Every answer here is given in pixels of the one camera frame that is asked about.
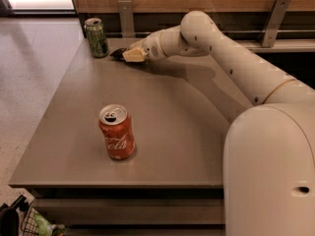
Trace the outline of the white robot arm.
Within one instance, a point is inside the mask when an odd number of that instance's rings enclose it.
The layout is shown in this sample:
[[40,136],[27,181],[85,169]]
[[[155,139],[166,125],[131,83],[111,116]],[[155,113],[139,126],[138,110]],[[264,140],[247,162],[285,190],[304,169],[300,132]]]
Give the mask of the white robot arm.
[[315,91],[224,35],[205,13],[130,45],[128,62],[211,55],[252,108],[223,151],[226,236],[315,236]]

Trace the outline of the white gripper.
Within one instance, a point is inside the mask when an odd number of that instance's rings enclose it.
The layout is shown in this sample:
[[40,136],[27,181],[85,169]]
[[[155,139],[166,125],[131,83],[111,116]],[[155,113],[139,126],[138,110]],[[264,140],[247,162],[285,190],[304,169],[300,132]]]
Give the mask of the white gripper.
[[163,51],[160,46],[161,31],[151,33],[149,36],[141,39],[129,46],[129,49],[123,52],[123,58],[126,62],[144,62],[145,60],[159,60],[163,58]]

